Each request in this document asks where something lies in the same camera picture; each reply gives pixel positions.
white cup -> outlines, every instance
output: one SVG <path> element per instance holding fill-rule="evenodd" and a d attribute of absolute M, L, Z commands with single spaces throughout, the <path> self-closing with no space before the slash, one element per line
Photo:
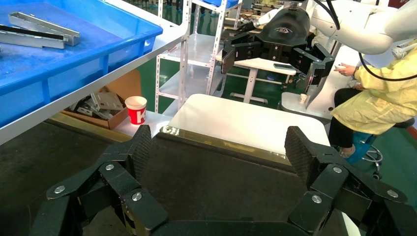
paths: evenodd
<path fill-rule="evenodd" d="M 302 93 L 300 94 L 300 104 L 304 104 L 307 99 L 307 95 Z"/>

yellow lab coat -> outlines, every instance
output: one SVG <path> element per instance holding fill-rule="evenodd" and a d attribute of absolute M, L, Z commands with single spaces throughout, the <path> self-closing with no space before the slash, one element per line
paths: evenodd
<path fill-rule="evenodd" d="M 376 75 L 390 79 L 416 75 L 417 47 L 387 67 L 368 68 Z M 381 134 L 396 123 L 417 115 L 417 78 L 400 82 L 384 81 L 369 74 L 363 66 L 356 71 L 355 78 L 366 90 L 336 107 L 331 113 L 348 128 L 368 134 Z"/>

hand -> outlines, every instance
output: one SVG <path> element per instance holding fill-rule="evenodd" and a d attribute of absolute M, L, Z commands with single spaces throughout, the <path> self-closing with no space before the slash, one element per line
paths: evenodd
<path fill-rule="evenodd" d="M 355 72 L 356 67 L 347 65 L 345 63 L 342 63 L 342 66 L 346 67 L 343 69 L 335 69 L 334 71 L 338 71 L 340 74 L 344 76 L 352 76 Z"/>
<path fill-rule="evenodd" d="M 363 90 L 364 88 L 363 88 L 363 85 L 361 84 L 361 83 L 356 83 L 354 86 L 353 86 L 353 88 L 354 89 L 357 89 L 357 90 Z"/>

white shelf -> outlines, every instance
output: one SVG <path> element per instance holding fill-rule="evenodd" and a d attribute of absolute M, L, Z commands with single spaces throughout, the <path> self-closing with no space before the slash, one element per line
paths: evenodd
<path fill-rule="evenodd" d="M 146 111 L 144 124 L 149 125 L 150 133 L 152 137 L 154 137 L 159 132 L 161 127 L 168 125 L 170 120 L 172 120 L 172 117 L 164 116 L 155 112 Z M 135 135 L 136 131 L 140 126 L 141 125 L 130 123 L 130 118 L 127 117 L 118 126 L 116 126 L 116 128 L 114 128 L 113 131 L 133 137 L 133 135 Z"/>
<path fill-rule="evenodd" d="M 188 65 L 187 75 L 185 77 L 185 98 L 189 98 L 193 94 L 206 93 L 207 81 L 209 77 L 209 68 Z M 211 83 L 210 95 L 213 95 L 217 90 L 220 82 L 222 81 L 223 75 L 221 74 L 220 66 L 216 66 L 214 69 L 213 80 Z M 164 97 L 170 97 L 178 99 L 179 94 L 179 72 L 171 77 L 159 88 L 159 95 Z"/>
<path fill-rule="evenodd" d="M 188 40 L 188 64 L 210 66 L 214 47 L 214 36 L 194 33 Z M 160 55 L 161 58 L 179 62 L 181 43 Z"/>
<path fill-rule="evenodd" d="M 199 5 L 199 6 L 203 6 L 203 7 L 207 8 L 207 9 L 209 9 L 209 10 L 212 10 L 212 11 L 216 11 L 216 12 L 220 12 L 220 13 L 223 11 L 223 9 L 221 8 L 221 6 L 211 5 L 210 3 L 207 3 L 207 2 L 202 1 L 202 0 L 192 0 L 192 2 L 195 3 L 195 4 L 197 4 L 197 5 Z M 236 5 L 232 6 L 232 7 L 226 8 L 225 12 L 229 12 L 230 10 L 232 10 L 235 7 L 240 6 L 241 4 L 242 4 L 242 0 L 239 0 L 239 3 L 238 4 L 236 4 Z"/>
<path fill-rule="evenodd" d="M 223 95 L 223 91 L 215 91 L 213 93 L 213 96 L 215 97 L 221 97 Z M 162 113 L 165 117 L 174 117 L 175 114 L 178 112 L 178 99 L 175 99 L 169 107 Z"/>
<path fill-rule="evenodd" d="M 145 10 L 132 6 L 122 0 L 106 0 L 106 2 L 133 15 L 140 16 L 142 19 L 157 24 L 164 29 L 162 35 L 156 37 L 153 50 L 150 53 L 143 55 L 142 57 L 99 78 L 98 80 L 95 80 L 64 97 L 61 97 L 60 99 L 55 100 L 31 112 L 30 114 L 27 114 L 24 117 L 21 117 L 3 127 L 0 127 L 0 145 L 34 127 L 35 125 L 43 122 L 44 120 L 62 111 L 66 107 L 70 106 L 76 101 L 79 101 L 81 98 L 89 95 L 90 93 L 108 85 L 110 82 L 118 79 L 120 76 L 136 69 L 138 66 L 163 53 L 164 51 L 174 47 L 179 42 L 181 42 L 182 36 L 187 33 L 186 24 L 177 26 L 167 20 L 160 19 L 158 16 L 146 12 Z"/>
<path fill-rule="evenodd" d="M 169 107 L 167 107 L 167 109 L 164 110 L 164 112 L 162 113 L 162 115 L 167 116 L 167 117 L 174 117 L 175 114 L 178 111 L 178 99 L 175 99 L 170 105 Z"/>

black pants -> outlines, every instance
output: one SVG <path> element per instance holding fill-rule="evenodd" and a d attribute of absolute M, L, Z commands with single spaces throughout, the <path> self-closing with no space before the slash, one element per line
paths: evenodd
<path fill-rule="evenodd" d="M 360 93 L 360 90 L 354 88 L 342 88 L 334 94 L 334 106 L 340 104 L 354 97 Z M 330 145 L 339 146 L 341 148 L 350 148 L 353 145 L 353 130 L 340 123 L 336 118 L 331 119 L 330 131 L 328 133 L 328 140 Z"/>
<path fill-rule="evenodd" d="M 181 10 L 182 10 L 182 0 L 177 0 L 176 2 L 177 10 L 180 10 L 179 8 L 180 5 L 181 5 Z"/>
<path fill-rule="evenodd" d="M 196 8 L 196 4 L 193 3 L 191 5 L 191 13 L 195 12 L 195 8 Z M 204 14 L 206 12 L 206 9 L 204 7 L 200 7 L 200 12 L 201 12 L 201 14 Z"/>

